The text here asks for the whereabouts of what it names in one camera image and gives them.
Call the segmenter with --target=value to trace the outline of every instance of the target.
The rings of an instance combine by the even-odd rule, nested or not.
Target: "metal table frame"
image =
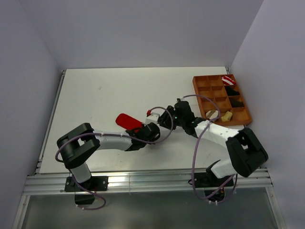
[[[36,172],[28,176],[21,196],[20,204],[13,224],[14,229],[21,229],[27,206],[32,195],[72,195],[74,193],[64,192],[66,177],[69,173],[41,174],[40,166],[43,159],[43,151],[48,140],[49,130],[52,124],[56,104],[60,95],[62,82],[66,71],[62,71],[61,81],[56,94],[56,99],[48,124],[47,132],[41,148],[40,158]],[[204,172],[205,168],[196,169],[196,172]],[[100,193],[122,193],[122,192],[159,192],[159,191],[187,191],[192,190],[188,184],[191,177],[190,169],[157,170],[157,171],[122,171],[122,172],[93,172],[93,176],[108,176],[108,190]],[[240,188],[266,188],[270,205],[279,229],[285,229],[286,225],[275,197],[273,184],[267,168],[257,169],[248,178],[239,177],[236,189]]]

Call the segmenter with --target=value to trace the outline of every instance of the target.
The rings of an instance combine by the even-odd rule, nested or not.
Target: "white tabletop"
[[[174,105],[177,98],[193,94],[196,75],[226,74],[224,67],[69,69],[43,153],[41,173],[62,173],[67,169],[54,159],[58,138],[82,123],[94,129],[122,131],[115,123],[120,113],[142,122],[148,109]],[[196,98],[188,98],[195,116],[200,116]],[[168,130],[160,127],[161,135]],[[180,127],[163,143],[138,151],[96,151],[87,164],[91,171],[136,171],[191,168],[196,138]],[[201,140],[196,167],[208,167],[227,159],[227,150],[208,140]]]

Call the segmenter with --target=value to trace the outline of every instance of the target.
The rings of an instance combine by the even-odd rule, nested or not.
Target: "gray floor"
[[[236,195],[217,207],[199,200],[191,191],[104,196],[107,205],[97,211],[75,208],[73,195],[31,197],[23,228],[277,228],[264,188],[238,189]]]

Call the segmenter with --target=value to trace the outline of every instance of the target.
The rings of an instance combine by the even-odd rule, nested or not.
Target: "wooden organizer box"
[[[234,78],[233,74],[227,74],[226,76],[230,77],[236,82],[236,85],[224,85],[221,77],[225,75],[203,75],[203,76],[194,76],[193,85],[195,93],[203,95],[211,99],[218,106],[221,116],[223,116],[227,111],[230,111],[233,116],[230,121],[222,122],[221,119],[215,121],[216,124],[222,126],[232,126],[232,125],[248,125],[252,122],[251,115],[247,108],[247,105],[244,101],[242,93],[237,85],[237,81]],[[225,87],[231,87],[235,91],[238,91],[240,95],[228,96],[225,90]],[[232,108],[230,99],[233,98],[239,102],[243,102],[244,107]],[[206,99],[197,97],[198,105],[200,109],[201,116],[206,118],[205,113],[210,110],[215,109],[214,105],[207,101]]]

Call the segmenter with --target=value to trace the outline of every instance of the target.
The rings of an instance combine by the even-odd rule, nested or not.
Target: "white wall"
[[[265,0],[232,65],[292,229],[305,227],[304,10],[304,0]]]
[[[0,228],[6,229],[36,167],[60,72],[20,3],[0,4]]]
[[[231,66],[263,0],[20,0],[62,69]]]

